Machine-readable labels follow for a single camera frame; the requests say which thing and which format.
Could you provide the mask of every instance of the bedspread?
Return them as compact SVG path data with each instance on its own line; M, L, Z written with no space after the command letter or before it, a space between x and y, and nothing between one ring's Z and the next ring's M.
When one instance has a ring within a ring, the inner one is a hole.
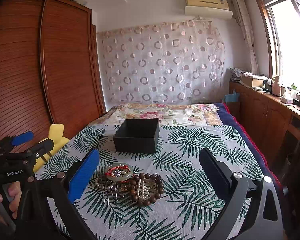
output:
M215 104L165 105L126 103L114 106L90 124L122 124L125 119L158 118L160 125L222 125Z
M153 155L116 152L112 136L118 128L119 125L87 126L36 174L38 179L51 178L81 160L92 147L99 149L100 164L81 199L74 203L97 238L201 239L224 206L200 166L198 155L204 147L232 172L240 171L251 179L263 177L253 154L232 126L163 125ZM104 201L94 179L115 162L130 164L134 173L161 175L165 185L162 198L148 207L138 207L128 192L116 204ZM52 199L49 204L58 226L67 233ZM246 199L230 237L240 230L249 204L250 199Z

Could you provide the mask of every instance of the wooden wardrobe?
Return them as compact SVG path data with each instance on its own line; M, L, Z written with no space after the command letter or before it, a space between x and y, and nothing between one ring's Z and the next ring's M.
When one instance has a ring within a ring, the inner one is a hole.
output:
M91 9L70 0L0 7L0 139L62 123L72 138L105 112Z

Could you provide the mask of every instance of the window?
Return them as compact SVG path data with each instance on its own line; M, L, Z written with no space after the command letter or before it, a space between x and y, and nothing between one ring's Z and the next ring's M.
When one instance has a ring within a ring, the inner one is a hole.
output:
M300 7L294 0L257 0L267 30L270 76L300 91Z

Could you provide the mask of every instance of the black box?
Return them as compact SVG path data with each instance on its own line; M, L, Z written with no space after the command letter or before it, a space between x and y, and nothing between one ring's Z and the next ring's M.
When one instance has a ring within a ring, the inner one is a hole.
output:
M126 119L113 136L118 152L154 154L159 137L159 119Z

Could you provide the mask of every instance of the curtain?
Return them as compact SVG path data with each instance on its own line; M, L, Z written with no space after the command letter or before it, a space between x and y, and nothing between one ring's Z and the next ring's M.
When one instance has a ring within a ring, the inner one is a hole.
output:
M99 34L113 103L216 101L225 61L211 21L137 26Z
M246 4L244 3L244 0L232 0L232 2L237 14L237 22L241 27L244 39L249 49L251 72L258 75L259 68L258 68L256 55L254 53L254 48L253 48L254 42L253 42L252 26L251 26L250 17L247 11Z

